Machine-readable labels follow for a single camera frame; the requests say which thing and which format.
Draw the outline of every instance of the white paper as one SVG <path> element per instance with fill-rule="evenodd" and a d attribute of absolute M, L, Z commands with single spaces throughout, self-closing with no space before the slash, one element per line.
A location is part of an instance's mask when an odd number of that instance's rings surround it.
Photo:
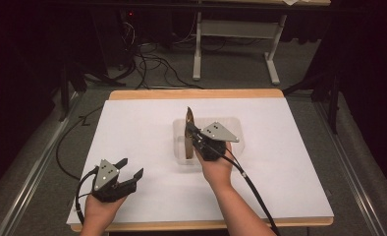
<path fill-rule="evenodd" d="M 285 98 L 108 100 L 90 148 L 83 176 L 105 158 L 126 157 L 119 181 L 144 168 L 138 189 L 117 212 L 114 222 L 222 220 L 215 197 L 197 165 L 178 164 L 173 122 L 185 118 L 235 117 L 246 146 L 241 165 L 274 218 L 333 216 Z M 235 188 L 265 217 L 238 171 Z M 91 178 L 81 189 L 90 191 Z M 84 206 L 85 198 L 80 202 Z M 80 223 L 71 209 L 68 224 Z"/>

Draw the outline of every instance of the forearm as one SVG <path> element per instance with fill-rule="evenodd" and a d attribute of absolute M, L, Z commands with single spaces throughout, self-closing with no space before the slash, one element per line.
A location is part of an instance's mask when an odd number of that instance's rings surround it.
<path fill-rule="evenodd" d="M 231 236 L 275 235 L 233 187 L 213 191 Z"/>
<path fill-rule="evenodd" d="M 85 221 L 81 236 L 100 236 L 104 233 L 105 227 L 100 226 L 98 222 Z"/>

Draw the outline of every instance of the table edge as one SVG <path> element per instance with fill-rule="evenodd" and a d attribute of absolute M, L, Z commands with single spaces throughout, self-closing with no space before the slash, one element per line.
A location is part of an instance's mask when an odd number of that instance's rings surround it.
<path fill-rule="evenodd" d="M 284 97 L 284 95 L 276 88 L 114 90 L 110 93 L 109 100 L 256 97 Z"/>
<path fill-rule="evenodd" d="M 310 227 L 310 226 L 328 226 L 334 221 L 333 216 L 323 217 L 305 217 L 305 218 L 276 218 L 274 219 L 278 227 Z M 80 223 L 70 224 L 75 232 L 81 232 Z M 204 220 L 204 221 L 186 221 L 186 222 L 143 222 L 143 223 L 112 223 L 106 228 L 108 232 L 125 231 L 166 231 L 166 230 L 212 230 L 227 228 L 224 220 Z"/>

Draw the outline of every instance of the person's left hand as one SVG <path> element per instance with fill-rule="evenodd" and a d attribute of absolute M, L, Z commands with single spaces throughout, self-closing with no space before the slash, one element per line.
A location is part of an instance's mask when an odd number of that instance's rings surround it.
<path fill-rule="evenodd" d="M 102 203 L 93 195 L 88 195 L 81 235 L 101 235 L 114 220 L 117 210 L 126 198 L 127 196 L 114 203 Z"/>

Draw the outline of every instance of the electrical cord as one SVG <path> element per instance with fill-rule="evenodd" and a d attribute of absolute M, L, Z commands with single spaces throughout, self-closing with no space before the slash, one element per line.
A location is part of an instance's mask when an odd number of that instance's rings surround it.
<path fill-rule="evenodd" d="M 80 190 L 81 186 L 83 185 L 83 182 L 91 175 L 96 174 L 98 172 L 98 166 L 95 166 L 91 171 L 89 171 L 83 178 L 81 179 L 78 187 L 77 187 L 77 192 L 75 194 L 75 210 L 77 211 L 78 218 L 80 219 L 81 224 L 83 225 L 84 222 L 84 216 L 83 216 L 83 211 L 81 209 L 81 204 L 80 204 Z"/>
<path fill-rule="evenodd" d="M 80 124 L 81 121 L 85 121 L 86 118 L 87 118 L 89 115 L 91 115 L 91 114 L 94 113 L 95 111 L 101 109 L 102 107 L 103 107 L 103 105 L 101 105 L 101 106 L 95 108 L 94 110 L 92 110 L 91 112 L 87 113 L 87 114 L 84 115 L 84 116 L 80 116 L 80 119 L 79 119 L 74 125 L 72 125 L 72 127 L 69 128 L 69 129 L 62 135 L 61 139 L 59 140 L 59 142 L 58 142 L 58 144 L 57 144 L 57 146 L 56 146 L 56 162 L 58 163 L 59 168 L 60 168 L 65 174 L 67 174 L 67 175 L 70 176 L 71 178 L 76 179 L 76 180 L 78 180 L 78 181 L 80 181 L 80 177 L 71 174 L 69 171 L 67 171 L 67 170 L 62 166 L 61 161 L 60 161 L 60 157 L 59 157 L 60 146 L 61 146 L 62 142 L 65 140 L 65 138 L 68 136 L 68 134 L 71 133 L 71 131 L 72 131 L 75 127 L 77 127 L 78 124 Z"/>
<path fill-rule="evenodd" d="M 209 146 L 208 144 L 206 144 L 206 143 L 203 143 L 203 144 L 207 148 L 209 148 L 210 150 L 212 150 L 215 153 L 219 154 L 222 158 L 224 158 L 225 160 L 230 162 L 233 166 L 235 166 L 240 171 L 241 175 L 245 178 L 246 182 L 248 183 L 249 187 L 251 188 L 251 191 L 254 193 L 255 197 L 257 198 L 258 203 L 260 204 L 261 208 L 263 209 L 264 213 L 266 214 L 266 216 L 267 216 L 267 218 L 268 218 L 268 220 L 270 222 L 272 231 L 277 236 L 280 236 L 279 229 L 277 228 L 277 226 L 276 226 L 276 224 L 275 224 L 275 222 L 273 220 L 273 217 L 271 216 L 269 210 L 267 209 L 267 206 L 265 205 L 263 199 L 261 198 L 260 193 L 257 191 L 257 189 L 255 188 L 254 184 L 251 182 L 251 179 L 248 177 L 246 171 L 241 167 L 239 161 L 236 159 L 236 157 L 233 155 L 233 153 L 229 149 L 226 148 L 226 150 L 234 157 L 235 161 L 230 159 L 224 153 L 220 153 L 218 150 L 216 150 L 215 148 Z"/>
<path fill-rule="evenodd" d="M 137 69 L 138 73 L 141 75 L 141 81 L 136 86 L 135 90 L 138 90 L 141 86 L 144 86 L 146 89 L 150 89 L 148 87 L 147 83 L 145 82 L 145 76 L 147 74 L 147 63 L 145 61 L 143 54 L 141 53 L 141 47 L 138 48 L 138 54 L 139 55 L 137 55 L 137 54 L 135 54 L 135 55 L 141 57 L 141 63 L 144 65 L 144 68 L 142 66 L 140 66 L 143 69 L 143 73 Z"/>
<path fill-rule="evenodd" d="M 146 70 L 153 70 L 153 69 L 156 69 L 158 68 L 160 65 L 163 65 L 165 68 L 166 68 L 166 71 L 164 73 L 164 78 L 165 78 L 165 81 L 171 86 L 171 87 L 185 87 L 185 88 L 194 88 L 194 89 L 203 89 L 202 87 L 200 86 L 197 86 L 197 85 L 192 85 L 192 84 L 189 84 L 189 83 L 186 83 L 184 82 L 183 80 L 181 80 L 181 78 L 179 77 L 178 73 L 176 72 L 176 70 L 171 66 L 171 64 L 164 58 L 162 57 L 158 57 L 154 54 L 147 54 L 147 55 L 136 55 L 138 57 L 141 57 L 142 59 L 142 64 L 143 66 L 141 65 L 141 63 L 139 64 L 139 66 L 144 69 L 145 71 Z M 147 64 L 146 62 L 148 61 L 153 61 L 153 62 L 157 62 L 158 65 L 155 65 L 153 68 L 150 68 L 150 69 L 147 69 Z M 175 78 L 180 82 L 182 83 L 183 85 L 182 86 L 177 86 L 177 85 L 174 85 L 172 83 L 170 83 L 168 81 L 168 78 L 166 77 L 168 71 L 171 70 L 174 75 L 175 75 Z"/>

